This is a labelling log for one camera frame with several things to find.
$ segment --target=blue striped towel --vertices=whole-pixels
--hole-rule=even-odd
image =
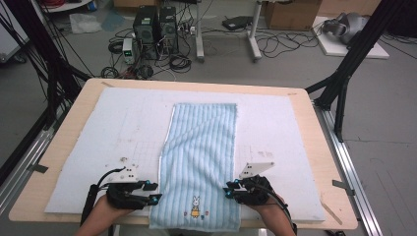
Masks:
[[[149,228],[239,229],[240,207],[222,190],[233,178],[235,129],[236,104],[174,105]]]

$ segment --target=concrete floor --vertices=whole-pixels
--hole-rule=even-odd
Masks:
[[[69,13],[82,12],[79,9]],[[108,10],[94,15],[108,19]],[[222,16],[203,21],[203,26],[221,29]],[[108,39],[132,26],[124,20],[114,31],[69,34],[68,40],[92,73],[99,75],[109,65]],[[302,47],[277,58],[264,57],[253,63],[243,34],[213,33],[204,37],[206,61],[190,54],[192,69],[186,74],[163,72],[153,80],[306,88],[331,75],[342,58],[325,56],[322,49]],[[417,56],[416,44],[389,43]],[[366,59],[354,74],[348,89],[343,137],[348,146],[368,200],[384,235],[417,234],[417,80],[416,59],[380,42],[388,60]],[[74,53],[67,50],[71,64],[84,70]],[[11,154],[46,106],[30,63],[0,64],[0,165]],[[316,98],[319,92],[311,94]],[[12,222],[8,212],[0,215],[0,235],[72,235],[77,224]],[[362,226],[347,235],[366,235]],[[319,230],[300,230],[299,235],[326,235]]]

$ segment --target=cardboard box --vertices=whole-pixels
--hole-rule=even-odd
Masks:
[[[343,12],[371,16],[380,2],[381,0],[323,0],[318,16],[336,18]]]
[[[158,6],[158,0],[113,0],[116,8],[138,8],[139,6]]]
[[[294,0],[290,4],[268,3],[265,19],[271,30],[310,30],[322,0]]]

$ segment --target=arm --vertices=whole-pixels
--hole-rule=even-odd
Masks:
[[[263,206],[249,206],[256,210],[264,221],[265,226],[275,236],[295,236],[291,224],[288,221],[284,211],[275,203],[272,198],[269,198],[267,203]]]
[[[75,235],[98,235],[109,228],[118,217],[131,212],[133,212],[132,209],[118,209],[111,206],[107,197],[103,195],[98,199],[91,214]]]

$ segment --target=striped fabric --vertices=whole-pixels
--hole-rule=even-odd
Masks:
[[[237,231],[240,207],[224,197],[233,178],[236,104],[174,106],[159,163],[160,203],[150,228]]]

